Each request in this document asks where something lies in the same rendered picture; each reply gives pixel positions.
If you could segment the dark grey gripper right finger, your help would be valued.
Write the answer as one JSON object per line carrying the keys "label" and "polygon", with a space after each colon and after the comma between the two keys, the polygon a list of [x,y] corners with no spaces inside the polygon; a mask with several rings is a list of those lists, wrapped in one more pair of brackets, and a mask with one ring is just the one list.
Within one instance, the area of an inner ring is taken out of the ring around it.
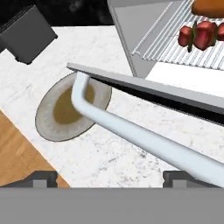
{"label": "dark grey gripper right finger", "polygon": [[197,180],[185,171],[164,171],[163,179],[163,188],[216,188],[216,185]]}

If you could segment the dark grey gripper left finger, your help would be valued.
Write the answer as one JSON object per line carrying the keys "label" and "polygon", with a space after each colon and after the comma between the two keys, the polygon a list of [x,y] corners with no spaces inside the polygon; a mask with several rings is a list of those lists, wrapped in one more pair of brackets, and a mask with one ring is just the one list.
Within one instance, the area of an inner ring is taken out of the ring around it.
{"label": "dark grey gripper left finger", "polygon": [[56,171],[34,171],[24,179],[11,182],[4,187],[23,188],[57,188],[58,173]]}

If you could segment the grey toaster oven door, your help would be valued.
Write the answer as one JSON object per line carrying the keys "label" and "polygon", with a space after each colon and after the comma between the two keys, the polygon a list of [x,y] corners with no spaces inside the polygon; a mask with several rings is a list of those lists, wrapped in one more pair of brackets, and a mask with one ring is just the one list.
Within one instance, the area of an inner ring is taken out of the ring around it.
{"label": "grey toaster oven door", "polygon": [[66,67],[148,102],[224,126],[224,99],[221,97],[91,66],[68,63]]}

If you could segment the red kebab skewer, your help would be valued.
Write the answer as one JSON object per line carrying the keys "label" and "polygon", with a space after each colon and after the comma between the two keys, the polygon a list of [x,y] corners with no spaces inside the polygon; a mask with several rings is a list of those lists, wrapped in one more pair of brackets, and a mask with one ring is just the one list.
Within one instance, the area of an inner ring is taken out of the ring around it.
{"label": "red kebab skewer", "polygon": [[187,47],[188,52],[193,46],[205,51],[208,47],[215,46],[216,41],[224,41],[224,23],[194,22],[192,27],[185,25],[179,30],[178,44]]}

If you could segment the grey toaster oven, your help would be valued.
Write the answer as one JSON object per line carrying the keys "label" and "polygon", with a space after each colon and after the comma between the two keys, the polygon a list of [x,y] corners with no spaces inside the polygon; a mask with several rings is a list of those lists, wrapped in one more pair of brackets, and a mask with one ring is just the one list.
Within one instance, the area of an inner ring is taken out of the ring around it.
{"label": "grey toaster oven", "polygon": [[224,43],[190,52],[178,43],[179,30],[205,20],[192,14],[194,0],[107,0],[134,76],[146,78],[158,62],[224,71]]}

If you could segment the brown baguette bread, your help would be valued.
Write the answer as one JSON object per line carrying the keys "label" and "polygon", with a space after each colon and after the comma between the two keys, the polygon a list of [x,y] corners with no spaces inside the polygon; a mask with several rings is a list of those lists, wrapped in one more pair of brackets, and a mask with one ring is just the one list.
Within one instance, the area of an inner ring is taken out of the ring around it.
{"label": "brown baguette bread", "polygon": [[224,18],[224,0],[194,0],[192,13],[207,18]]}

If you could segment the grey plate with brown centre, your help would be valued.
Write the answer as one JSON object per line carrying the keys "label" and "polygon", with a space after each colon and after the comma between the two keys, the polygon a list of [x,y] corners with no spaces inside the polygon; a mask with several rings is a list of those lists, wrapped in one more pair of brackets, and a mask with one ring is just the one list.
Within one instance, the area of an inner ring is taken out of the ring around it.
{"label": "grey plate with brown centre", "polygon": [[[64,142],[89,130],[95,123],[81,115],[71,101],[76,73],[70,73],[56,82],[45,94],[38,106],[35,126],[46,140]],[[112,87],[90,79],[86,100],[100,109],[106,109],[112,95]]]}

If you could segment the dark grey box appliance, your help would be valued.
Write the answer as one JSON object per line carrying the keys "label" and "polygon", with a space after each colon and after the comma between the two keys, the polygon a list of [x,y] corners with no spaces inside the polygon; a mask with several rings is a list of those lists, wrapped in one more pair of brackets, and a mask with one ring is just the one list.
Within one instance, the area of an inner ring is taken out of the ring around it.
{"label": "dark grey box appliance", "polygon": [[0,27],[0,53],[7,49],[16,61],[30,65],[57,37],[38,7],[26,6]]}

